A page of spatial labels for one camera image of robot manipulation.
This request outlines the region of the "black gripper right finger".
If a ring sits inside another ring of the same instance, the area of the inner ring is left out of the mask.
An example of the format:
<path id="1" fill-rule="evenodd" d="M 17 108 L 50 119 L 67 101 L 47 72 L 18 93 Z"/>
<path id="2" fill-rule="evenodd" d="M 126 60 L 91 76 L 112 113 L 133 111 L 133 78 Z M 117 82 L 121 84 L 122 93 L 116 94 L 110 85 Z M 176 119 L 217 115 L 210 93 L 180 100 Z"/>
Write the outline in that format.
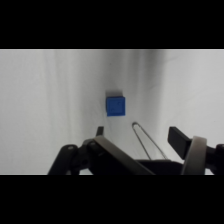
<path id="1" fill-rule="evenodd" d="M 206 169 L 214 175 L 224 175 L 224 144 L 209 147 L 206 138 L 190 139 L 177 127 L 169 128 L 167 141 L 184 161 L 182 175 L 204 175 Z"/>

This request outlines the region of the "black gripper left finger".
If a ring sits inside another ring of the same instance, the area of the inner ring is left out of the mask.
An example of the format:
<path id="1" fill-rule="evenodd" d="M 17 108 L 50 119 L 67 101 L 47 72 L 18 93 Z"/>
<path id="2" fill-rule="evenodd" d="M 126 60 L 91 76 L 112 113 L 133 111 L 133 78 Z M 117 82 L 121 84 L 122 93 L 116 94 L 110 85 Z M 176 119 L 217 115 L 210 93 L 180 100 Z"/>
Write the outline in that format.
<path id="1" fill-rule="evenodd" d="M 63 146 L 48 174 L 79 175 L 85 169 L 93 175 L 153 175 L 106 139 L 103 126 L 97 128 L 94 138 L 85 140 L 80 147 L 73 144 Z"/>

